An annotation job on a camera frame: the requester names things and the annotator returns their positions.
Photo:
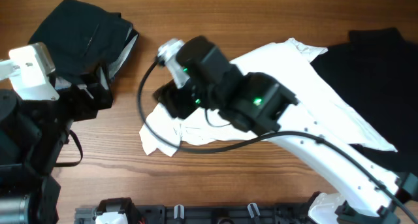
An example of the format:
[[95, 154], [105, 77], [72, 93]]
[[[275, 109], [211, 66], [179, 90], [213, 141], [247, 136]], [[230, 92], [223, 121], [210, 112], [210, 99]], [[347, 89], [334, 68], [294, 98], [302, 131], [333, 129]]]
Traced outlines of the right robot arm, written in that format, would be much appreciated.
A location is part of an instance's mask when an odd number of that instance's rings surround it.
[[401, 196], [415, 196], [415, 176], [399, 177], [335, 135], [272, 65], [256, 61], [245, 72], [203, 36], [166, 42], [154, 63], [172, 75], [154, 94], [170, 116], [185, 120], [199, 108], [215, 110], [234, 129], [253, 133], [255, 141], [269, 140], [291, 152], [335, 188], [334, 194], [313, 197], [310, 220], [398, 223], [393, 210], [404, 209]]

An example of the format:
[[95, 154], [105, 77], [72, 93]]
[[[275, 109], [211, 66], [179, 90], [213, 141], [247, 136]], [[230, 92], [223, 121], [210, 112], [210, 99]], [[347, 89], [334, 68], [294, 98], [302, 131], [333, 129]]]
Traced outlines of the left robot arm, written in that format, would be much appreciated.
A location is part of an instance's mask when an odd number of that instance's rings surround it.
[[57, 223], [61, 186], [52, 177], [62, 147], [73, 140], [75, 121], [90, 120], [112, 106], [107, 66], [81, 74], [84, 88], [70, 85], [58, 91], [57, 101], [23, 100], [11, 89], [1, 90], [1, 222]]

